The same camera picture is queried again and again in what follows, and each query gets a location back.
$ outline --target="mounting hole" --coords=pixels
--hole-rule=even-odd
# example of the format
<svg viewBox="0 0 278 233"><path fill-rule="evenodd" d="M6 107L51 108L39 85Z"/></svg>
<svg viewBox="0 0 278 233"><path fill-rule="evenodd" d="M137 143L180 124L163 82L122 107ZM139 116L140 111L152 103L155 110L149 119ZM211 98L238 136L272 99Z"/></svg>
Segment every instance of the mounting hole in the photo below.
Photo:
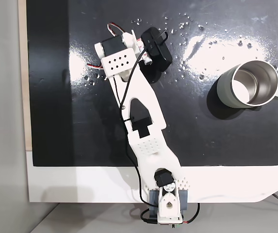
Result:
<svg viewBox="0 0 278 233"><path fill-rule="evenodd" d="M171 208L173 207L173 204L172 204L171 202L168 202L168 203L166 204L166 207L167 207L168 209L171 209Z"/></svg>

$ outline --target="robotic arm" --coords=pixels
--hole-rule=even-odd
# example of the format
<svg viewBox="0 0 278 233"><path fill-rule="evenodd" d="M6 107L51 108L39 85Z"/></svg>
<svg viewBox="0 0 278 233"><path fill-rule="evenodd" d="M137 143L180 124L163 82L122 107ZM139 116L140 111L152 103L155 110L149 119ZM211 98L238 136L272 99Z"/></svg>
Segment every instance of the robotic arm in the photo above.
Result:
<svg viewBox="0 0 278 233"><path fill-rule="evenodd" d="M172 62L164 43L167 38L166 32L150 28L137 40L132 30L132 34L123 33L95 44L95 50L120 108L140 175L151 190L150 201L151 192L154 192L152 201L158 203L157 216L154 216L157 221L155 219L151 223L181 224L181 203L186 206L187 195L180 200L176 182L184 175L178 158L163 136L166 122L157 97L138 65L139 60L143 60L146 66L153 64L159 71L165 71ZM138 99L147 108L150 117L131 119L133 99Z"/></svg>

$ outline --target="stainless steel mug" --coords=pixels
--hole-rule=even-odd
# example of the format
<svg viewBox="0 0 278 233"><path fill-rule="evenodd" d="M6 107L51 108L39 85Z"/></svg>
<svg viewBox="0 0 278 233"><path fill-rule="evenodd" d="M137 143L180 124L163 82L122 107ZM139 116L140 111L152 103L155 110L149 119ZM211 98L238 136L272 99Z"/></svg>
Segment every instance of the stainless steel mug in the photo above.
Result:
<svg viewBox="0 0 278 233"><path fill-rule="evenodd" d="M231 108L261 106L278 97L278 73L265 61L249 61L222 74L217 93Z"/></svg>

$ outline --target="wire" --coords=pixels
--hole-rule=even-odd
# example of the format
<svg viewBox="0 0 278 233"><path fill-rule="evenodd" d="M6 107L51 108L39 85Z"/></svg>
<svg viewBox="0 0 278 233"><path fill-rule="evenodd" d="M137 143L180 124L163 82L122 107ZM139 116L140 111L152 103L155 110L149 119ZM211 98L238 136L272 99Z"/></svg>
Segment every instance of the wire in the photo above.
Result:
<svg viewBox="0 0 278 233"><path fill-rule="evenodd" d="M142 213L140 214L140 218L142 219L142 221L146 222L146 221L148 220L147 218L144 218L143 215L144 215L145 213L147 213L149 210L150 210L150 209L148 208L148 209L142 211Z"/></svg>
<svg viewBox="0 0 278 233"><path fill-rule="evenodd" d="M122 33L125 32L124 29L121 28L121 27L120 27L119 25L117 25L116 23L109 22L109 23L106 25L106 27L108 28L109 32L111 32L111 34L112 34L113 36L117 36L117 35L116 35L116 33L111 29L110 25L116 27L117 29L119 29ZM103 66L102 66L102 64L100 64L99 66L92 65L92 64L86 64L86 65L87 65L88 67L90 67L90 68L93 68L93 69L104 69Z"/></svg>
<svg viewBox="0 0 278 233"><path fill-rule="evenodd" d="M157 219L152 219L152 218L144 218L143 215L145 213L147 213L149 211L149 209L146 209L144 211L142 211L142 213L140 214L140 218L142 219L142 221L146 222L146 223L152 223L152 224L157 224Z"/></svg>
<svg viewBox="0 0 278 233"><path fill-rule="evenodd" d="M197 204L197 211L196 211L195 215L189 221L183 221L183 222L188 223L188 224L193 222L199 214L199 209L200 209L200 203Z"/></svg>
<svg viewBox="0 0 278 233"><path fill-rule="evenodd" d="M163 42L165 42L167 39L168 39L168 34L166 31L163 31L162 33L160 33L150 44L154 43L160 36L163 35L163 33L166 34L166 38L163 40ZM150 204L148 202L146 202L143 198L142 198L142 186L141 186L141 176L140 176L140 172L134 162L134 160L129 156L128 154L128 131L127 131L127 128L126 128L126 125L125 125L125 122L124 122L124 119L123 119L123 115L122 115L122 107L123 107L123 104L125 102L125 99L126 99L126 95L127 95L127 91L128 91L128 88L129 88L129 84L130 84L130 81L131 81L131 78L134 74L134 71L135 71L135 68L137 67L138 63L139 63L139 60L141 59L141 57L143 56L143 54L147 51L147 46L143 49L143 51L140 53L140 55L138 56L131 72L130 72L130 75L129 75L129 78L128 78L128 81L127 81L127 85L126 85L126 89L125 89L125 92L124 92L124 95L123 95L123 99L120 103L120 119L123 123L123 126L124 126L124 132L125 132L125 152L126 152L126 156L127 158L131 161L131 163L133 164L133 166L135 167L136 169L136 172L138 174L138 179L139 179L139 196L140 196L140 199L143 203L149 205L149 206L152 206L152 207L158 207L158 205L153 205L153 204Z"/></svg>
<svg viewBox="0 0 278 233"><path fill-rule="evenodd" d="M117 34L111 29L110 25L112 25L112 26L116 27L117 29L119 29L122 33L125 32L124 29L121 28L121 27L120 27L119 25L117 25L116 23L109 22L109 23L106 25L106 27L108 28L109 32L111 32L111 34L112 34L113 36L117 36Z"/></svg>
<svg viewBox="0 0 278 233"><path fill-rule="evenodd" d="M119 94L118 94L118 87L117 87L117 85L116 85L116 81L115 81L115 77L113 76L113 80L114 80L114 85L115 85L115 91L116 91L116 96L117 96L117 98L118 98L118 100L119 100L119 103L120 103L120 108L121 108L121 102L120 102L120 97L119 97ZM125 152L126 152L126 156L127 156L127 158L131 161L131 163L133 164L133 166L135 167L135 169L136 169L136 172L137 172L137 175L138 175L138 179L139 179L139 196L140 196L140 200L143 202L143 203L145 203L145 204L147 204L147 205L149 205L149 206L153 206L153 207L158 207L157 205L153 205L153 204L150 204L150 203L148 203L148 202L146 202L143 198L142 198L142 186L141 186L141 176L140 176L140 172L139 172L139 170L138 170L138 168L137 168L137 166L136 166L136 164L135 164L135 161L129 156L129 154L128 154L128 144L129 144L129 142L128 142L128 133L127 133L127 129L126 129L126 126L125 126L125 122L124 122L124 120L123 120L123 116L121 115L121 113L120 113L120 119L121 119L121 121L122 121L122 123L123 123L123 126L124 126L124 133L125 133Z"/></svg>
<svg viewBox="0 0 278 233"><path fill-rule="evenodd" d="M104 69L101 64L99 66L95 66L95 65L87 63L86 66L93 68L93 69Z"/></svg>
<svg viewBox="0 0 278 233"><path fill-rule="evenodd" d="M115 85L116 96L118 97L119 104L121 105L120 97L119 97L119 94L118 94L118 86L116 85L116 81L115 81L114 75L113 75L113 80L114 80L114 85Z"/></svg>

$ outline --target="water droplet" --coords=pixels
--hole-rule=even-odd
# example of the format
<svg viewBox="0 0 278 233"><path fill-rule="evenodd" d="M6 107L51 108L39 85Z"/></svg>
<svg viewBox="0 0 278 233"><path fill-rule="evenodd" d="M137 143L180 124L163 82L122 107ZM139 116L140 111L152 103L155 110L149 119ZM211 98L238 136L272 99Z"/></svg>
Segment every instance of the water droplet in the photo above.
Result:
<svg viewBox="0 0 278 233"><path fill-rule="evenodd" d="M278 66L277 65L273 65L273 67L276 71L278 71Z"/></svg>

